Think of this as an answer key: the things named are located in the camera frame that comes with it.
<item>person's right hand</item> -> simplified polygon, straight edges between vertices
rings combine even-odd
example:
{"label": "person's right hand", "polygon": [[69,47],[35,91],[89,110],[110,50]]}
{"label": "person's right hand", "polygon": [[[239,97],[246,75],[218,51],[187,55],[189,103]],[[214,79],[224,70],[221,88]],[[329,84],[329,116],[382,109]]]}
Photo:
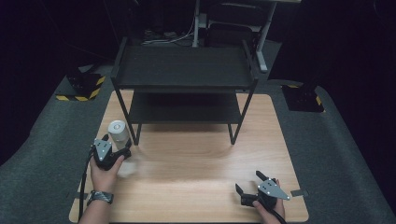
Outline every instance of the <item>person's right hand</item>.
{"label": "person's right hand", "polygon": [[[259,212],[260,216],[262,217],[262,223],[263,224],[278,224],[280,223],[277,218],[269,213],[258,201],[253,202],[254,207],[257,209]],[[276,200],[276,205],[274,210],[283,218],[285,218],[285,207],[283,206],[283,200],[282,199],[277,199]]]}
{"label": "person's right hand", "polygon": [[124,160],[124,156],[118,157],[113,167],[111,167],[110,170],[105,171],[100,169],[96,165],[96,161],[92,157],[90,160],[90,166],[91,166],[91,180],[93,184],[93,189],[96,191],[113,193],[114,185],[117,182],[117,172],[119,171],[123,160]]}

